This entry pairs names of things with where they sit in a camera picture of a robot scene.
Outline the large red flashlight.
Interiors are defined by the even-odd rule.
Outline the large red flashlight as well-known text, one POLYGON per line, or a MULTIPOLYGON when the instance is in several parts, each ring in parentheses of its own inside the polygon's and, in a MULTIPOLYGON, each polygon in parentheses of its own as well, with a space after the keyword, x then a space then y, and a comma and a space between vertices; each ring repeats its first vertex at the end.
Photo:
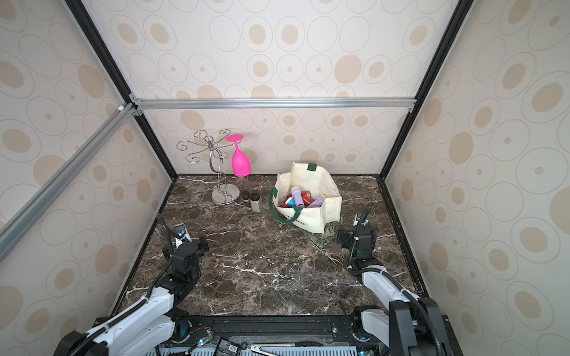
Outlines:
POLYGON ((314 200, 312 198, 312 194, 309 191, 302 191, 301 197, 302 197, 302 200, 304 202, 305 207, 310 206, 314 202, 314 200))

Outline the purple flashlight sideways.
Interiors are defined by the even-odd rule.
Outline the purple flashlight sideways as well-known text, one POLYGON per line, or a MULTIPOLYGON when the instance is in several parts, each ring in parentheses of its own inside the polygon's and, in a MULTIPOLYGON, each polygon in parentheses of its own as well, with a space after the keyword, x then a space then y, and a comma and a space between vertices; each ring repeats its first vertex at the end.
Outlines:
POLYGON ((317 196, 313 202, 311 202, 307 207, 308 208, 320 208, 322 207, 323 203, 326 200, 326 196, 324 194, 319 194, 319 196, 317 196))

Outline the purple flashlight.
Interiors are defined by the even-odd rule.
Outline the purple flashlight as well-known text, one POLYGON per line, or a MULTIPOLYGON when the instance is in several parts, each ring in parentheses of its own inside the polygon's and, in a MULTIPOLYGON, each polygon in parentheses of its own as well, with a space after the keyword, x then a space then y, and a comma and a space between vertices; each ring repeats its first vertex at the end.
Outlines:
POLYGON ((304 200, 301 189, 298 186, 293 186, 291 188, 291 195, 295 203, 295 207, 302 209, 304 207, 304 200))

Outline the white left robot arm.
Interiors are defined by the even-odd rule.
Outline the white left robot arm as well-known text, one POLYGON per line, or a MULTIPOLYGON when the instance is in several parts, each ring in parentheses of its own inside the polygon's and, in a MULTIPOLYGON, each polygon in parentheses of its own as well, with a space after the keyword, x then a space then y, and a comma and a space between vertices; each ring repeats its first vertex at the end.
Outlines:
POLYGON ((200 235, 196 243, 179 243, 167 267, 138 302, 109 320, 80 333, 65 335, 55 355, 143 355, 166 341, 183 343, 191 334, 189 315, 178 308, 200 279, 200 258, 209 250, 200 235))

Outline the cream tote bag green handles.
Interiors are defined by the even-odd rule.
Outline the cream tote bag green handles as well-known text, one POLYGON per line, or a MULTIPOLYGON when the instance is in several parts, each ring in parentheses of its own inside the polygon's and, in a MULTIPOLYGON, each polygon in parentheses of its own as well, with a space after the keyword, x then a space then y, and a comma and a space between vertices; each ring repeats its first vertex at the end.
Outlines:
POLYGON ((294 225, 325 246, 335 238, 341 223, 342 197, 330 173, 315 163, 293 163, 291 171, 279 174, 275 186, 269 192, 269 209, 273 218, 283 225, 294 225), (327 198, 320 208, 288 207, 280 204, 298 186, 309 191, 313 200, 324 194, 327 198))

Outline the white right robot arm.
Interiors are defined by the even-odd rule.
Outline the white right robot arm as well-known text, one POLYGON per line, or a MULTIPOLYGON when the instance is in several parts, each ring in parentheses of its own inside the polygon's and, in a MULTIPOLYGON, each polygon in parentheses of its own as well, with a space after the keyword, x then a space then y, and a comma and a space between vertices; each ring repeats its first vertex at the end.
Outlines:
POLYGON ((448 336, 437 305, 402 286, 373 252, 377 234, 361 214, 351 232, 338 232, 338 243, 349 250, 347 271, 371 290, 388 309, 356 313, 359 329, 381 341, 391 355, 449 355, 448 336))

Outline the blue flashlight white rim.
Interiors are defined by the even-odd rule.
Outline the blue flashlight white rim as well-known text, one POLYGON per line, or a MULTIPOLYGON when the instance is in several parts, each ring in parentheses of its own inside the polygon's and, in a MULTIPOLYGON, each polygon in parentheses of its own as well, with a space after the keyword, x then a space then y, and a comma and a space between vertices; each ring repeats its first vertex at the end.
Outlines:
POLYGON ((293 197, 288 198, 285 202, 285 205, 286 205, 286 207, 290 207, 290 208, 295 207, 296 203, 295 203, 294 198, 293 197))

